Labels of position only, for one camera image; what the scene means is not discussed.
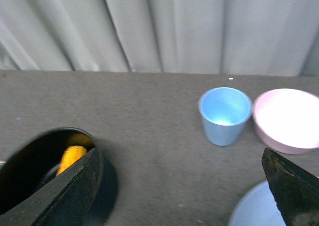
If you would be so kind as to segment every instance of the white backdrop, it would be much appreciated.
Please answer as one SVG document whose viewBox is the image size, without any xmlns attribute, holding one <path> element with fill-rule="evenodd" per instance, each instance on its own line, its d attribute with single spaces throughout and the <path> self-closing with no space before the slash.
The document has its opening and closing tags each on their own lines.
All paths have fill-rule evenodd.
<svg viewBox="0 0 319 226">
<path fill-rule="evenodd" d="M 319 0 L 0 0 L 0 68 L 319 75 Z"/>
</svg>

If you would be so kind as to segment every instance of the gray table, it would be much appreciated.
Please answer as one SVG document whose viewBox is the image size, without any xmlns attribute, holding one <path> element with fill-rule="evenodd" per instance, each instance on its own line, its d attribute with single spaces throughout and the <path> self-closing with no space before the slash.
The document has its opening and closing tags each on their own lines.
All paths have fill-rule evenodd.
<svg viewBox="0 0 319 226">
<path fill-rule="evenodd" d="M 265 180 L 265 146 L 252 120 L 232 146 L 206 140 L 197 102 L 221 86 L 252 100 L 274 88 L 319 95 L 312 77 L 0 71 L 0 160 L 43 131 L 78 127 L 105 142 L 118 172 L 105 225 L 225 226 L 241 197 Z M 319 175 L 319 151 L 286 157 Z"/>
</svg>

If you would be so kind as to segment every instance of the corn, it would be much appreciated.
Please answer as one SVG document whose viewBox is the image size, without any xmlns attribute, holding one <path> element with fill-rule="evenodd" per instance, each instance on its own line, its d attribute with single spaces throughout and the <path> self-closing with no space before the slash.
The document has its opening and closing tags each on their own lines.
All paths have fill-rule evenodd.
<svg viewBox="0 0 319 226">
<path fill-rule="evenodd" d="M 73 165 L 76 161 L 78 161 L 83 155 L 87 153 L 87 150 L 83 146 L 70 146 L 64 151 L 62 156 L 60 168 L 56 175 L 58 176 L 71 165 Z"/>
</svg>

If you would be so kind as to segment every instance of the plastic cup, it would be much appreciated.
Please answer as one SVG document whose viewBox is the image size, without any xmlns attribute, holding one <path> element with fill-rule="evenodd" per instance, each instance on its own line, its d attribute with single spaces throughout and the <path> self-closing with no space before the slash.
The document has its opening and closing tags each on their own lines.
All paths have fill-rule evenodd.
<svg viewBox="0 0 319 226">
<path fill-rule="evenodd" d="M 253 110 L 251 99 L 242 91 L 220 87 L 204 93 L 198 102 L 207 139 L 218 146 L 236 142 Z"/>
</svg>

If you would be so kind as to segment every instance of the light blue plate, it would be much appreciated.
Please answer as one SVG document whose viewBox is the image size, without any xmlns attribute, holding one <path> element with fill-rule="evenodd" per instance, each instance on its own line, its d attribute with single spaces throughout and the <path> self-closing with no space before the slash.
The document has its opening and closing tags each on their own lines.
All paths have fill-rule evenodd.
<svg viewBox="0 0 319 226">
<path fill-rule="evenodd" d="M 228 226 L 286 226 L 267 181 L 253 187 L 241 199 Z"/>
</svg>

